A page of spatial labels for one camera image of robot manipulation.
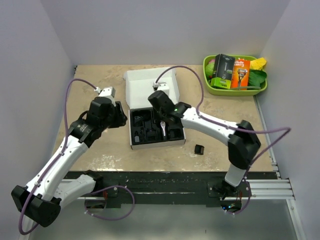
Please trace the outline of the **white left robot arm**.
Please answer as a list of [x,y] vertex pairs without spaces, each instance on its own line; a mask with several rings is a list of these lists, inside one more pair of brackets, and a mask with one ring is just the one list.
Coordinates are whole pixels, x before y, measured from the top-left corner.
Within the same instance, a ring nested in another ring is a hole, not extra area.
[[85,194],[99,196],[103,192],[103,177],[92,170],[85,171],[64,188],[59,185],[104,130],[123,127],[127,119],[120,101],[106,96],[91,101],[89,109],[68,127],[61,145],[42,170],[26,185],[16,185],[11,191],[20,212],[20,230],[24,217],[45,228],[57,219],[62,208],[78,197]]

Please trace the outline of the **silver black hair clipper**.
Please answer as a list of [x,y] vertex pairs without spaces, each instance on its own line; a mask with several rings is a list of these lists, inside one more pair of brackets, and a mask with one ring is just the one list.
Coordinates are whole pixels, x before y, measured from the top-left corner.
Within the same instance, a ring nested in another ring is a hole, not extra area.
[[161,127],[163,138],[166,138],[167,137],[166,123],[164,121],[161,121],[160,122],[160,127]]

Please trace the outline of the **black comb attachment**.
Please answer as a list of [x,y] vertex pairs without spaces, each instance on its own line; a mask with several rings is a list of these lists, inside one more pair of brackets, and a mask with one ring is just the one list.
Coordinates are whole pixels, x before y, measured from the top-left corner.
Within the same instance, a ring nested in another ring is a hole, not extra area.
[[194,147],[194,153],[196,155],[203,155],[205,147],[203,145],[196,144]]

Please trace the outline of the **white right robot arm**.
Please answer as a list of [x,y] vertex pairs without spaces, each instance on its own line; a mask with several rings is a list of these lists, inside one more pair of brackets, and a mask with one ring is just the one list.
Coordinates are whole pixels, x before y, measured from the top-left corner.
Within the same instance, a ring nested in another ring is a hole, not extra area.
[[241,190],[240,183],[261,147],[252,125],[246,120],[236,123],[204,114],[184,102],[174,104],[162,90],[152,93],[148,101],[161,120],[181,123],[184,128],[208,135],[227,146],[230,166],[221,188],[227,196],[235,196]]

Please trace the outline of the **small oil bottle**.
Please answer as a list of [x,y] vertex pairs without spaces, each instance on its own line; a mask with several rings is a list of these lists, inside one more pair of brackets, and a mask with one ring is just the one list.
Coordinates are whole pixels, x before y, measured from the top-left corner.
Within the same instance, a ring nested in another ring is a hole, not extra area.
[[140,142],[140,137],[139,137],[138,135],[135,136],[135,137],[134,137],[134,141],[137,142],[137,143],[139,143],[139,142]]

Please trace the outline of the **white clipper kit box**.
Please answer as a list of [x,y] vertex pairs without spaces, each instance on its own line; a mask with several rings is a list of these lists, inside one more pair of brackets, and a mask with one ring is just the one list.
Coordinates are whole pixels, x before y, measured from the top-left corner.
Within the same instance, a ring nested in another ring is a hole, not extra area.
[[123,75],[125,80],[125,99],[129,107],[129,140],[132,150],[155,147],[184,145],[185,131],[181,123],[166,123],[166,138],[163,137],[158,116],[148,97],[154,92],[153,83],[167,83],[169,98],[174,104],[180,98],[176,79],[176,70],[168,67],[128,70]]

